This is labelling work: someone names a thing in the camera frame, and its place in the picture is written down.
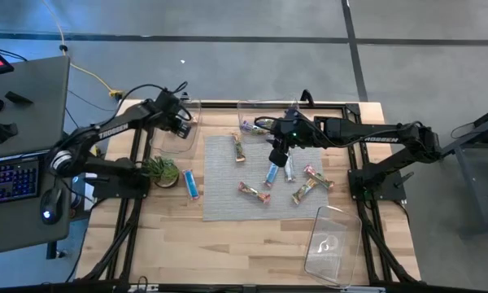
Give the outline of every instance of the blue snack bar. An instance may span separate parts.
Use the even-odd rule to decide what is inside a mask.
[[[271,188],[273,186],[273,181],[275,181],[275,176],[277,175],[278,172],[278,166],[275,164],[271,163],[271,166],[269,167],[268,175],[266,175],[266,181],[264,184]]]
[[[186,188],[188,188],[188,195],[190,199],[198,199],[197,186],[195,185],[194,173],[191,169],[183,170],[182,173],[185,175]]]

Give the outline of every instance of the computer mouse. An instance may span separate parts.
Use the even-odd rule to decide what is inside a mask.
[[[41,221],[46,225],[53,225],[62,217],[62,190],[52,188],[46,191],[40,200]]]

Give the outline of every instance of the gray desk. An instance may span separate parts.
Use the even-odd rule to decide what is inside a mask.
[[[6,102],[6,108],[0,112],[0,123],[15,122],[19,134],[0,145],[0,157],[47,150],[63,132],[69,59],[56,57],[13,66],[14,72],[0,75],[0,98]],[[14,105],[3,97],[9,90],[33,100],[34,104],[26,108]],[[42,175],[38,194],[53,185],[50,174]],[[70,193],[61,181],[56,186],[64,190],[64,201],[62,218],[54,225],[41,222],[41,196],[0,203],[0,252],[67,237]]]

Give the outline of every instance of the keyboard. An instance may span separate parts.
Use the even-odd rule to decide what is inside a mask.
[[[37,157],[0,162],[0,203],[37,196],[40,160]]]

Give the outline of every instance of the desk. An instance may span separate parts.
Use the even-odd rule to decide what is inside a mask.
[[[122,109],[138,102],[126,101]],[[360,103],[359,108],[364,123],[384,123],[380,103]],[[336,110],[302,112],[308,117],[342,116]],[[193,159],[176,159],[176,164],[180,169],[194,170],[201,199],[188,200],[184,178],[181,178],[177,187],[170,190],[150,190],[142,205],[130,282],[137,282],[144,275],[153,283],[317,284],[303,272],[303,260],[313,220],[203,222],[204,138],[230,135],[238,131],[237,109],[204,109],[200,123]],[[133,131],[111,138],[107,159],[128,157],[132,140]],[[144,143],[140,147],[139,160]],[[334,190],[329,192],[329,204],[356,214],[346,177],[350,168],[347,150],[329,148],[321,151],[325,175],[336,183]],[[368,153],[372,162],[378,162],[389,156],[391,149],[387,144],[369,143]],[[111,244],[119,206],[120,200],[108,199],[92,211],[77,267],[77,278],[86,275]],[[401,265],[414,278],[419,279],[407,218],[400,207],[392,202],[379,202],[379,206],[388,247]],[[373,250],[377,272],[381,276],[379,256],[377,250]],[[124,251],[122,247],[116,273],[121,271]],[[368,283],[361,248],[352,283]]]

